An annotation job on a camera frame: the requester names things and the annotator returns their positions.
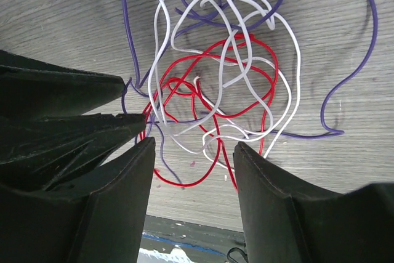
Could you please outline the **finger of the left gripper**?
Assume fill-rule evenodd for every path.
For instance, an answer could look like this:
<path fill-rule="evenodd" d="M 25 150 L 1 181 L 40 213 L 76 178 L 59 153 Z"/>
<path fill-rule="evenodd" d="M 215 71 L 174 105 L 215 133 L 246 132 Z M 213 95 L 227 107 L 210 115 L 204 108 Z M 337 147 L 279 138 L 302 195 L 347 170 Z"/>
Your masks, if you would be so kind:
<path fill-rule="evenodd" d="M 145 129 L 140 114 L 1 120 L 1 183 L 50 190 L 87 174 Z"/>
<path fill-rule="evenodd" d="M 1 117 L 82 115 L 122 96 L 115 75 L 76 70 L 1 51 Z"/>

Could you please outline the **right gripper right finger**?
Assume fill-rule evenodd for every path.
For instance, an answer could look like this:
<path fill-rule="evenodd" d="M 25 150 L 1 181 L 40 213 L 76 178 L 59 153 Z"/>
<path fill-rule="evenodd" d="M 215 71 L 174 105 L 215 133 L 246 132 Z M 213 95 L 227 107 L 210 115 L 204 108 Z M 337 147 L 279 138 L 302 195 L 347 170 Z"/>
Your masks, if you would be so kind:
<path fill-rule="evenodd" d="M 249 262 L 393 261 L 393 184 L 332 192 L 244 142 L 233 159 Z"/>

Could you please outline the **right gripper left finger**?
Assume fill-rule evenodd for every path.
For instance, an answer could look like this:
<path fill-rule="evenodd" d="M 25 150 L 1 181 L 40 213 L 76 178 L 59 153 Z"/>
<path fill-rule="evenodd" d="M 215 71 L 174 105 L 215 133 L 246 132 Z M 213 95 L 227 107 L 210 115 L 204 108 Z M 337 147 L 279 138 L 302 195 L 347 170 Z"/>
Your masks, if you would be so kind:
<path fill-rule="evenodd" d="M 45 192 L 1 186 L 2 262 L 135 262 L 147 212 L 154 138 Z"/>

